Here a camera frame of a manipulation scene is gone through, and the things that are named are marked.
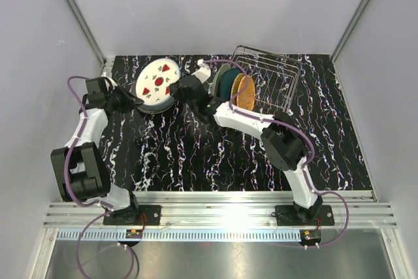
metal post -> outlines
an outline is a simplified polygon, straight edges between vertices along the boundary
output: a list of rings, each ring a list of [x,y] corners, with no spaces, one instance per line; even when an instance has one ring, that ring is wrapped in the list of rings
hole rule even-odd
[[[91,49],[93,50],[94,54],[96,55],[96,58],[99,60],[99,63],[103,67],[105,65],[106,57],[103,55],[102,50],[100,49],[99,45],[97,44],[97,41],[95,40],[93,34],[90,31],[90,28],[88,27],[80,9],[78,8],[75,0],[66,0],[72,14],[74,14],[74,17],[80,26],[85,38],[89,42],[89,45]]]
[[[340,42],[338,43],[337,47],[335,48],[335,51],[331,55],[332,62],[335,62],[338,59],[338,56],[340,55],[342,49],[346,45],[346,42],[348,41],[348,38],[352,34],[355,26],[357,25],[357,22],[360,20],[364,10],[366,9],[367,5],[369,4],[370,0],[361,0],[356,11],[354,12],[353,17],[351,18],[350,22],[348,23],[348,26],[346,30],[344,31],[344,34],[342,35]]]

metal dish rack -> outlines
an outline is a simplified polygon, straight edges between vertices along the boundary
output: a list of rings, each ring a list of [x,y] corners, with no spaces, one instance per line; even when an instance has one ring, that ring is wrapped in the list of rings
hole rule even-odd
[[[302,68],[300,61],[243,45],[236,47],[232,60],[254,80],[254,111],[264,114],[278,110],[288,112]]]

marble surface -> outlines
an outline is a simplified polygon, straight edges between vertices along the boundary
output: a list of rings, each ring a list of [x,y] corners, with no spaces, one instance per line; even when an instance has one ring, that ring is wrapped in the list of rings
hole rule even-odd
[[[112,76],[134,93],[141,70],[160,57],[173,59],[186,74],[195,70],[200,58],[230,56],[118,56]],[[315,145],[310,173],[316,188],[372,189],[329,56],[291,57],[300,60],[302,68],[288,113]],[[213,67],[207,88],[220,66]],[[135,191],[290,190],[257,139],[205,125],[185,105],[175,104],[162,114],[115,114],[100,150],[113,182]]]

black mounting plate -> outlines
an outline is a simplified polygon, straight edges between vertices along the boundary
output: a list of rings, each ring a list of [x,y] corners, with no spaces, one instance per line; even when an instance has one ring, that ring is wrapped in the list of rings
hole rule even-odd
[[[104,217],[103,225],[142,225],[140,214],[146,215],[146,226],[159,225],[161,219],[161,206],[160,205],[138,205],[138,220],[135,222],[125,222],[121,219],[109,216]]]
[[[309,223],[303,223],[299,219],[296,209],[293,205],[278,205],[274,207],[272,217],[276,218],[277,226],[309,225],[316,227],[317,219],[321,218],[321,225],[335,225],[334,214],[330,205],[322,205],[318,211],[316,219]]]

white wall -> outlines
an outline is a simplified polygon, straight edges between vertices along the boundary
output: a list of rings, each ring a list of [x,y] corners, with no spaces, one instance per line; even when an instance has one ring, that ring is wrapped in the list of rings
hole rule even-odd
[[[50,152],[78,121],[66,78],[100,69],[64,0],[0,7],[0,277],[22,279],[48,203],[59,197]]]
[[[106,56],[332,53],[360,0],[76,0]]]
[[[372,0],[336,70],[379,200],[391,203],[418,275],[417,21],[417,0]]]

